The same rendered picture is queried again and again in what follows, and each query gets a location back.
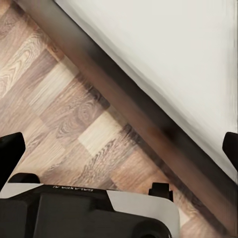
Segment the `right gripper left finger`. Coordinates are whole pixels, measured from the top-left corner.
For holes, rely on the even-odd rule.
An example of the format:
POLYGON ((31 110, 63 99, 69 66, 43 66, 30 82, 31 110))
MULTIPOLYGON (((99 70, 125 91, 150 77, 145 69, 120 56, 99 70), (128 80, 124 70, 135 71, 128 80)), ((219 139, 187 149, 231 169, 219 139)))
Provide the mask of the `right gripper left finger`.
POLYGON ((0 137, 0 192, 25 150, 22 132, 0 137))

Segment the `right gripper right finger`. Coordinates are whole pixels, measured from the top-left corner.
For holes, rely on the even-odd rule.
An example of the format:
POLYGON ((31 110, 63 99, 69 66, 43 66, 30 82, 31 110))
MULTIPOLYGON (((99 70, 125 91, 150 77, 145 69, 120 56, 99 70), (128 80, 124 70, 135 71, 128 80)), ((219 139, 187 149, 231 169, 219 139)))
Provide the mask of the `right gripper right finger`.
POLYGON ((227 132, 222 145, 222 150, 238 172, 238 134, 227 132))

